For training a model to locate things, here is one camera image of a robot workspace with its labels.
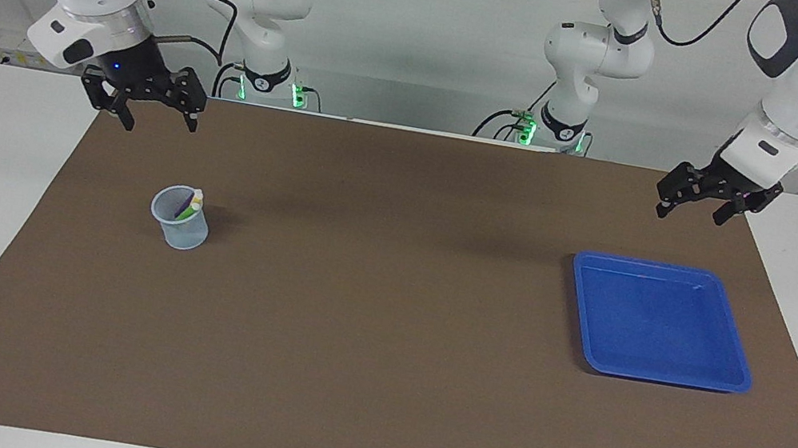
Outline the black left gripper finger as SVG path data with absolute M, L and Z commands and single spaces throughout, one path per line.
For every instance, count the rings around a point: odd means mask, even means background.
M 704 197 L 704 178 L 706 173 L 698 170 L 690 162 L 680 162 L 672 168 L 656 185 L 659 202 L 656 216 L 666 218 L 678 205 L 700 201 Z
M 744 213 L 760 213 L 784 191 L 781 183 L 766 189 L 751 191 L 744 185 L 728 183 L 725 191 L 726 201 L 712 214 L 714 224 L 723 226 L 731 218 Z

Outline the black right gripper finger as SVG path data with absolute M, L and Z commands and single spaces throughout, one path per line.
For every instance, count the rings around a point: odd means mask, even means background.
M 128 132 L 134 129 L 135 120 L 127 106 L 127 94 L 110 83 L 102 68 L 85 65 L 81 81 L 87 98 L 96 111 L 112 114 Z
M 181 111 L 188 132 L 196 133 L 198 118 L 206 109 L 208 96 L 194 69 L 186 66 L 175 73 L 171 93 L 174 109 Z

